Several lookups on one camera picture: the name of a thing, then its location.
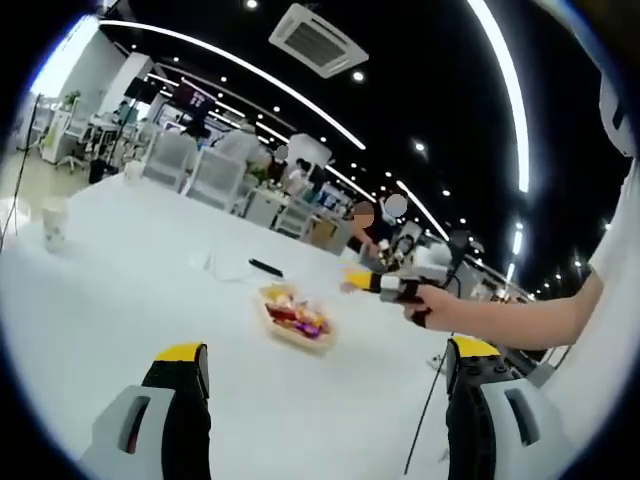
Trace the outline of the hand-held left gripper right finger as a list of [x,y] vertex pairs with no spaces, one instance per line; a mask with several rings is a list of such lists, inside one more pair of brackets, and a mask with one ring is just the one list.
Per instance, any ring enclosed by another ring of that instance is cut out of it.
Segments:
[[455,335],[446,353],[450,479],[558,479],[571,453],[557,408],[490,344]]

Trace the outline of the person's right hand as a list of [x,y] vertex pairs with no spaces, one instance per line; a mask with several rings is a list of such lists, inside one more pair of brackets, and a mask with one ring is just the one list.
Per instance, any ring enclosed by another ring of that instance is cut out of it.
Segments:
[[435,331],[448,331],[474,335],[476,333],[477,314],[481,303],[463,300],[435,286],[421,285],[417,290],[419,302],[406,304],[404,316],[417,322],[418,326]]

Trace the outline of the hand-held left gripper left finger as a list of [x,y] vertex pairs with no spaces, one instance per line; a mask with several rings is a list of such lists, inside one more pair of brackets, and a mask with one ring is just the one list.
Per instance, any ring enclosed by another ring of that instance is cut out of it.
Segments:
[[82,470],[90,479],[209,479],[209,398],[206,344],[161,352],[142,383],[98,415]]

